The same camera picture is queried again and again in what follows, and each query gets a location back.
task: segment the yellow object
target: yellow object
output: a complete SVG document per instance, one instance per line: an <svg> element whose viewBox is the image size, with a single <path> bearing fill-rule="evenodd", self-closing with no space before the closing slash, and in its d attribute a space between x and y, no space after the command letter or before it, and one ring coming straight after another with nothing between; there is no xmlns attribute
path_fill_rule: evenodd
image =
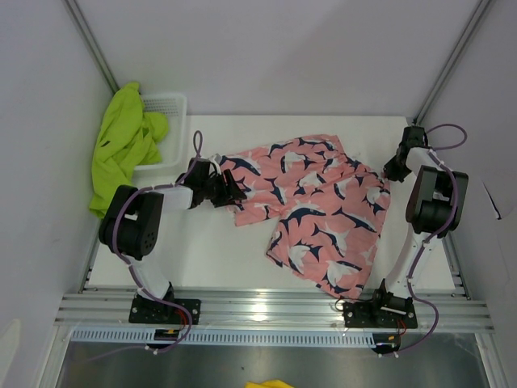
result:
<svg viewBox="0 0 517 388"><path fill-rule="evenodd" d="M254 382L247 382L245 388L294 388L285 382L280 380L270 380L269 382L263 382L262 384L255 384Z"/></svg>
<svg viewBox="0 0 517 388"><path fill-rule="evenodd" d="M116 92L104 113L91 163L94 197L90 211L104 217L116 189L131 185L139 164L162 161L156 143L169 132L167 117L144 112L138 82L130 82Z"/></svg>

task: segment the shark print fabric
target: shark print fabric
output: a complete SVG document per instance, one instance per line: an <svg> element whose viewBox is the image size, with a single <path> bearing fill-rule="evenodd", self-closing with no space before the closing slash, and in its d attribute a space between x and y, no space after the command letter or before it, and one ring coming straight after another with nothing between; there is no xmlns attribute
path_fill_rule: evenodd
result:
<svg viewBox="0 0 517 388"><path fill-rule="evenodd" d="M337 136L312 135L222 157L246 194L235 225L280 217L266 256L334 297L357 298L370 276L389 181L349 158Z"/></svg>

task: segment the black mounting plate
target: black mounting plate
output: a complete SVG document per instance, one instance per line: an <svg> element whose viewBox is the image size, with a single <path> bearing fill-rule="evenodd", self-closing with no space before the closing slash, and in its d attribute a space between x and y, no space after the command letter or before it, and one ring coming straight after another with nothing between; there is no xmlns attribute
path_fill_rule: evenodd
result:
<svg viewBox="0 0 517 388"><path fill-rule="evenodd" d="M408 329L418 327L417 315L414 312L413 305L411 305L407 314L401 315L376 309L372 302L345 302L343 303L343 317L345 318L345 327L402 329L399 321L402 321Z"/></svg>
<svg viewBox="0 0 517 388"><path fill-rule="evenodd" d="M200 299L173 299L171 302L185 307L191 313L193 325L199 323L201 314ZM181 317L176 314L176 310L163 303L136 295L132 300L131 310L129 311L129 323L180 325L182 323Z"/></svg>

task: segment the white table surface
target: white table surface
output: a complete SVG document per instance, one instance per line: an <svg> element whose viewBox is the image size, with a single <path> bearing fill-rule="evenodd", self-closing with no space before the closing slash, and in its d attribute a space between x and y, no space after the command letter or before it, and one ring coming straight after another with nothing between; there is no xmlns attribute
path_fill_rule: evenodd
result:
<svg viewBox="0 0 517 388"><path fill-rule="evenodd" d="M404 117L368 116L190 116L188 147L193 155L192 134L204 135L203 156L229 154L274 141L317 133L338 135L345 152L381 171L395 154L406 127ZM141 178L139 187L167 183L171 177ZM367 288L376 288L386 277L406 238L406 204L414 184L391 183L392 200ZM209 201L188 211L162 215L153 257L174 286L225 289L313 289L288 268L279 268L264 255L277 219L237 228L226 209L214 209ZM127 268L106 246L99 246L90 286L133 285ZM454 283L439 244L422 270L415 287L433 293L450 293Z"/></svg>

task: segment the white plastic basket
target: white plastic basket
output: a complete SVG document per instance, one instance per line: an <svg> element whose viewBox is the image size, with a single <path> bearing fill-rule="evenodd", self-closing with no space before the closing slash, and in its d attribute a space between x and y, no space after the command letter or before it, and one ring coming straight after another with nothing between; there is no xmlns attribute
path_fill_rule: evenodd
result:
<svg viewBox="0 0 517 388"><path fill-rule="evenodd" d="M158 143L162 161L157 164L136 166L135 172L168 171L178 166L183 159L185 149L185 121L187 116L187 97L180 93L161 93L159 95L142 95L146 112L160 112L167 115L169 132Z"/></svg>

